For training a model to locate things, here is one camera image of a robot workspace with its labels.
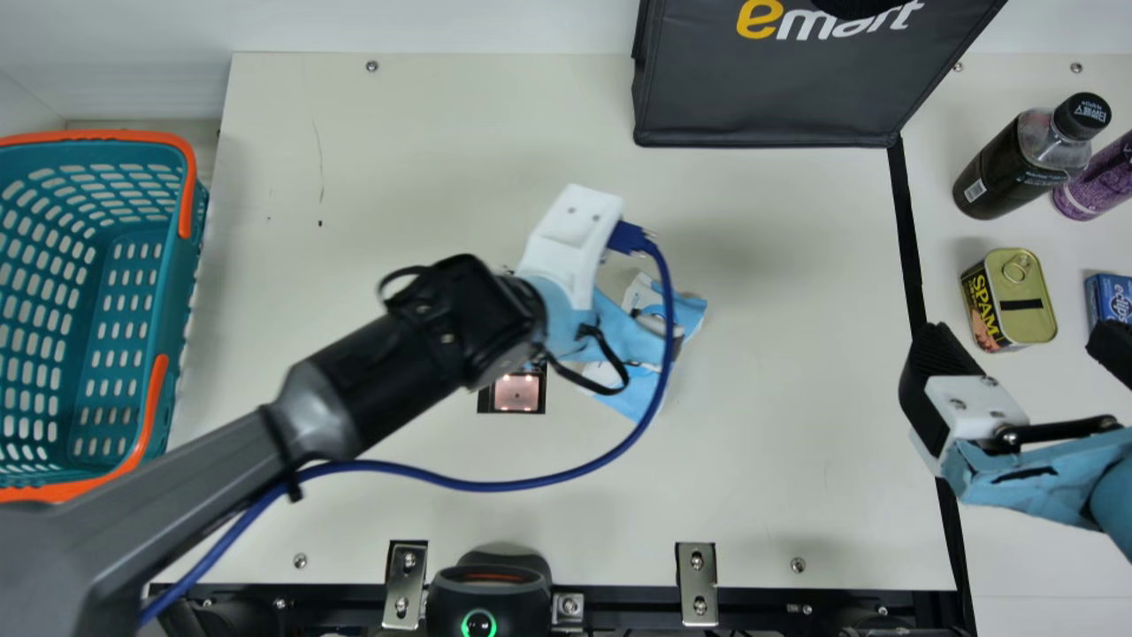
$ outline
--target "screw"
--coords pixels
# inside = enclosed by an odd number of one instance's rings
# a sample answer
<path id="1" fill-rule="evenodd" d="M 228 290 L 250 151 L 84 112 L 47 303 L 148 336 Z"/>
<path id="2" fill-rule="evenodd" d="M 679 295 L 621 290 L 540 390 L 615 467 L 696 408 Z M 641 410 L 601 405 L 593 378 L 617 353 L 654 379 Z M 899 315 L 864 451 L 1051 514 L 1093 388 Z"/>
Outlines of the screw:
<path id="1" fill-rule="evenodd" d="M 563 597 L 563 601 L 559 602 L 558 608 L 561 609 L 564 613 L 572 617 L 577 614 L 578 610 L 577 601 L 574 600 L 574 597 Z"/>

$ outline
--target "emart logo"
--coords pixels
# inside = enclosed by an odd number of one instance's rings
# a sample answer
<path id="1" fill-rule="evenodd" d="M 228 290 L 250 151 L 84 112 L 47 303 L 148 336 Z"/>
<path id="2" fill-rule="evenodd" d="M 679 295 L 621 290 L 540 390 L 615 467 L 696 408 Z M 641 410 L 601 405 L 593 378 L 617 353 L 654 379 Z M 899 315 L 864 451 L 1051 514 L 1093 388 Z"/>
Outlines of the emart logo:
<path id="1" fill-rule="evenodd" d="M 735 31 L 751 40 L 765 40 L 774 35 L 775 40 L 806 41 L 821 23 L 817 31 L 818 40 L 829 40 L 831 36 L 850 37 L 861 33 L 874 33 L 885 26 L 892 31 L 906 29 L 912 11 L 923 8 L 924 2 L 912 0 L 871 18 L 839 23 L 825 11 L 808 9 L 787 11 L 780 0 L 747 0 L 739 8 Z"/>

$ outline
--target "can pull tab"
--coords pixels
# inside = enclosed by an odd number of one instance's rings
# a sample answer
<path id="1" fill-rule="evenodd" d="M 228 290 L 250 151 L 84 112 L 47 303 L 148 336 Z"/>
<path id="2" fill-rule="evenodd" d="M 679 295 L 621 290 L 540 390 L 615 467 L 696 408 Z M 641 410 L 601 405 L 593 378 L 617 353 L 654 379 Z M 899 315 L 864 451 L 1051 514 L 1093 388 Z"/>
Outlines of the can pull tab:
<path id="1" fill-rule="evenodd" d="M 1002 275 L 1012 283 L 1021 283 L 1026 279 L 1026 275 L 1029 274 L 1032 266 L 1034 260 L 1030 258 L 1030 255 L 1020 253 L 1003 264 Z"/>

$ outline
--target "green light ring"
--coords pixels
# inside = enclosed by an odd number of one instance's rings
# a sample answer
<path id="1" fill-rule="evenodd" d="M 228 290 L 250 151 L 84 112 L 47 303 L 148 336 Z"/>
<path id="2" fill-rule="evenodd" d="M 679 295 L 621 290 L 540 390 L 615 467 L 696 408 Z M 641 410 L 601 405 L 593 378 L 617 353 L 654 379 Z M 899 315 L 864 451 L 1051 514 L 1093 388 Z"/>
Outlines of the green light ring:
<path id="1" fill-rule="evenodd" d="M 468 611 L 468 614 L 464 616 L 464 619 L 460 620 L 460 632 L 464 637 L 472 637 L 471 635 L 468 634 L 468 618 L 472 617 L 475 613 L 482 613 L 488 616 L 488 619 L 491 620 L 491 632 L 488 632 L 488 637 L 495 637 L 496 630 L 499 628 L 499 623 L 495 620 L 495 616 L 491 614 L 491 611 L 487 609 L 472 609 Z"/>

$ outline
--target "white tabletop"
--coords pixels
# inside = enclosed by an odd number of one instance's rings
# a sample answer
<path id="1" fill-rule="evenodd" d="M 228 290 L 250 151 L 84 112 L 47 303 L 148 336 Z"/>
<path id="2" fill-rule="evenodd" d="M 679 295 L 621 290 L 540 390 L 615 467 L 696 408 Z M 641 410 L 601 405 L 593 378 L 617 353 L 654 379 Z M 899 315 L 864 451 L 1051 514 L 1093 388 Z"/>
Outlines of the white tabletop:
<path id="1" fill-rule="evenodd" d="M 1070 71 L 1074 61 L 1082 72 Z M 1090 270 L 1132 274 L 1132 204 L 1081 223 L 1062 216 L 1048 198 L 994 221 L 969 218 L 951 200 L 954 178 L 1012 117 L 1078 91 L 1098 93 L 1113 107 L 1114 123 L 1095 149 L 1132 126 L 1132 55 L 968 55 L 963 70 L 951 72 L 909 122 L 925 304 L 928 320 L 951 326 L 1034 423 L 1113 414 L 1132 424 L 1132 393 L 1084 352 L 1083 290 Z M 1010 354 L 984 354 L 975 345 L 959 274 L 996 247 L 1026 247 L 1041 260 L 1060 326 L 1053 343 Z M 989 508 L 964 507 L 962 519 L 981 632 L 1126 631 L 1132 565 L 1106 536 Z"/>
<path id="2" fill-rule="evenodd" d="M 568 182 L 625 197 L 707 320 L 653 429 L 608 468 L 496 496 L 323 479 L 207 580 L 380 583 L 391 539 L 427 539 L 430 575 L 505 541 L 541 551 L 557 582 L 671 586 L 674 543 L 706 541 L 722 586 L 954 588 L 895 401 L 909 332 L 884 150 L 640 148 L 621 55 L 383 55 L 374 74 L 367 59 L 235 55 L 172 446 L 372 320 L 394 268 L 460 251 L 514 265 Z M 602 279 L 644 262 L 615 259 Z M 556 377 L 548 404 L 477 415 L 461 393 L 366 457 L 516 479 L 632 429 Z"/>

